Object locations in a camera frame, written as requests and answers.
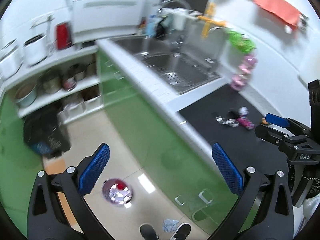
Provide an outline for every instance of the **silver screw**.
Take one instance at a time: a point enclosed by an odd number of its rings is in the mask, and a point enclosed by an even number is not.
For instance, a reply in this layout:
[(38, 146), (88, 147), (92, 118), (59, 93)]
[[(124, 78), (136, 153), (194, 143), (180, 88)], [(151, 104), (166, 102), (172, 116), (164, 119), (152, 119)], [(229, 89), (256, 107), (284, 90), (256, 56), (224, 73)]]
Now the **silver screw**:
[(67, 168), (67, 173), (74, 173), (75, 170), (76, 170), (75, 167), (70, 166), (70, 167)]
[(279, 177), (283, 177), (284, 176), (283, 171), (277, 171), (277, 174), (278, 174)]
[(256, 169), (254, 168), (254, 167), (248, 167), (247, 168), (247, 171), (249, 172), (249, 173), (255, 173), (256, 172)]
[(38, 172), (38, 176), (39, 176), (39, 177), (43, 177), (43, 176), (44, 176), (44, 171), (39, 171), (39, 172)]

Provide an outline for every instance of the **tiled floor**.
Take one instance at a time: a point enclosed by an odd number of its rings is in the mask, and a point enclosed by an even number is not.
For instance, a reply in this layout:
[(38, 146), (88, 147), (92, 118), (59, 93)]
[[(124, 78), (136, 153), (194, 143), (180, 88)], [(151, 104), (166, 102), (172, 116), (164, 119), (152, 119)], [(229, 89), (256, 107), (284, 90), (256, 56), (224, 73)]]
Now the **tiled floor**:
[[(184, 214), (157, 188), (148, 193), (140, 184), (138, 177), (146, 174), (136, 161), (104, 111), (99, 111), (89, 117), (68, 125), (72, 147), (60, 159), (45, 163), (46, 170), (61, 172), (60, 166), (77, 166), (86, 156), (92, 155), (102, 143), (110, 147), (110, 160), (99, 177), (91, 194), (84, 198), (107, 231), (118, 240), (142, 240), (140, 225), (150, 223), (155, 228), (161, 240), (168, 240), (171, 233), (162, 229), (164, 219), (180, 220), (191, 224), (191, 233), (187, 239), (205, 240), (209, 236), (192, 223)], [(131, 206), (117, 207), (108, 203), (101, 194), (103, 182), (110, 178), (120, 178), (133, 189)], [(67, 215), (72, 227), (80, 230), (74, 223), (72, 214)]]

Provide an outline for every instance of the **sneaker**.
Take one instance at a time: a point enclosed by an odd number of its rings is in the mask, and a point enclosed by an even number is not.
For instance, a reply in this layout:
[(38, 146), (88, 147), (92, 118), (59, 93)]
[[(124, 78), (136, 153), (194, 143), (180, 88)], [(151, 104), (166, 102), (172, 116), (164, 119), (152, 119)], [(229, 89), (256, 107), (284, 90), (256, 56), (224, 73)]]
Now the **sneaker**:
[(190, 232), (191, 232), (190, 224), (182, 223), (178, 226), (177, 230), (169, 240), (186, 240)]
[(140, 226), (140, 233), (145, 240), (158, 240), (159, 237), (156, 234), (156, 231), (153, 229), (150, 224), (143, 224)]

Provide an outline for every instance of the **green cabinet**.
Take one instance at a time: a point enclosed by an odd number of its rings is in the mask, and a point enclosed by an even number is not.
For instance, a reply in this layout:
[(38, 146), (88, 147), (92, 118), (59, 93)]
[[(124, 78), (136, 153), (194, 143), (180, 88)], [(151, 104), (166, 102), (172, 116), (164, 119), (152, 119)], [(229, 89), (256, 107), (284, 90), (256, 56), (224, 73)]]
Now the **green cabinet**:
[[(105, 111), (118, 132), (163, 193), (201, 229), (213, 233), (237, 196), (131, 87), (108, 57), (102, 52), (99, 57)], [(114, 81), (114, 73), (121, 76), (116, 78), (119, 83)]]
[(42, 169), (41, 157), (23, 142), (23, 120), (5, 95), (0, 111), (0, 201), (24, 235), (30, 194)]

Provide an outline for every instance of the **blue gripper pad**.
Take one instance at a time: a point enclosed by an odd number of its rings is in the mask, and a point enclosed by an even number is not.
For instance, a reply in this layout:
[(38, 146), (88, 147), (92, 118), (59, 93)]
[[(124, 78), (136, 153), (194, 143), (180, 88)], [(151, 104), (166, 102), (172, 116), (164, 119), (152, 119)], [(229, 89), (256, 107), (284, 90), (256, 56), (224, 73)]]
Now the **blue gripper pad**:
[(266, 115), (266, 121), (272, 124), (275, 124), (277, 126), (280, 126), (282, 128), (287, 128), (290, 126), (288, 120), (286, 118), (283, 117), (279, 117), (277, 115), (274, 114), (267, 114)]
[(240, 195), (244, 188), (243, 177), (219, 143), (212, 146), (212, 158), (233, 194)]
[(81, 196), (90, 194), (110, 158), (110, 148), (104, 144), (95, 154), (79, 178), (78, 191)]

